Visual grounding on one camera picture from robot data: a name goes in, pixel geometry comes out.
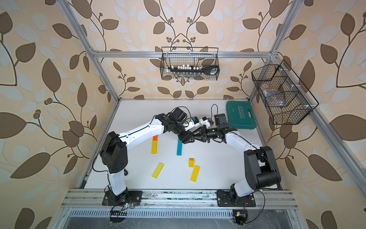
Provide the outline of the teal rectangular block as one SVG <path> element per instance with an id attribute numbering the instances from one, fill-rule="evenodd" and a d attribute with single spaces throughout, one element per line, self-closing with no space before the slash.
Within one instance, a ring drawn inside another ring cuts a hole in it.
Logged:
<path id="1" fill-rule="evenodd" d="M 177 155 L 177 156 L 181 156 L 181 155 L 182 155 L 182 150 L 183 150 L 183 143 L 182 143 L 182 141 L 178 138 L 178 143 L 177 143 L 177 152 L 176 152 L 176 155 Z"/>

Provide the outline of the yellow triangular prism block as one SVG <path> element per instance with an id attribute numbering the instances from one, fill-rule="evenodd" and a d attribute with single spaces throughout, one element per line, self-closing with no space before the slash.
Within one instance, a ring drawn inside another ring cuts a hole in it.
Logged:
<path id="1" fill-rule="evenodd" d="M 193 168 L 194 167 L 194 158 L 189 158 L 189 164 L 188 164 L 188 166 L 190 168 Z"/>

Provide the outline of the yellow rectangular block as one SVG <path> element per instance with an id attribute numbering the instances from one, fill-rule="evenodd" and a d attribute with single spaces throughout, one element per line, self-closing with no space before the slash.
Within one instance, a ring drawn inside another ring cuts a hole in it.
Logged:
<path id="1" fill-rule="evenodd" d="M 151 153 L 152 153 L 152 155 L 155 155 L 155 154 L 157 154 L 157 141 L 152 141 L 152 151 L 151 151 Z"/>
<path id="2" fill-rule="evenodd" d="M 190 179 L 192 182 L 197 181 L 199 171 L 200 171 L 200 167 L 199 166 L 194 166 L 193 173 L 192 173 L 192 176 L 191 176 L 191 179 Z"/>

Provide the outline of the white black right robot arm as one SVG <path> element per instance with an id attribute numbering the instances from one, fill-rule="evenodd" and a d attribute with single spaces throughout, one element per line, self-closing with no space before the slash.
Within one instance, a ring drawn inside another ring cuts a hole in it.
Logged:
<path id="1" fill-rule="evenodd" d="M 279 185 L 281 176 L 271 147 L 259 146 L 243 137 L 236 128 L 229 126 L 225 114 L 216 114 L 214 122 L 214 128 L 202 124 L 192 135 L 201 142 L 219 140 L 244 154 L 245 178 L 231 185 L 232 201 L 243 200 L 256 191 Z"/>

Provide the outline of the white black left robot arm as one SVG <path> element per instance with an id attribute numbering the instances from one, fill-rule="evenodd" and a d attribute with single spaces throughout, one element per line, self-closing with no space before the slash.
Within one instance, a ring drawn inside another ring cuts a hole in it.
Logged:
<path id="1" fill-rule="evenodd" d="M 116 197 L 127 193 L 124 180 L 124 169 L 128 164 L 128 152 L 144 141 L 165 132 L 172 132 L 178 136 L 183 144 L 194 142 L 189 131 L 200 125 L 197 117 L 186 123 L 186 113 L 180 108 L 167 114 L 155 115 L 150 122 L 131 131 L 117 134 L 110 132 L 99 153 L 102 163 L 107 168 L 109 191 Z"/>

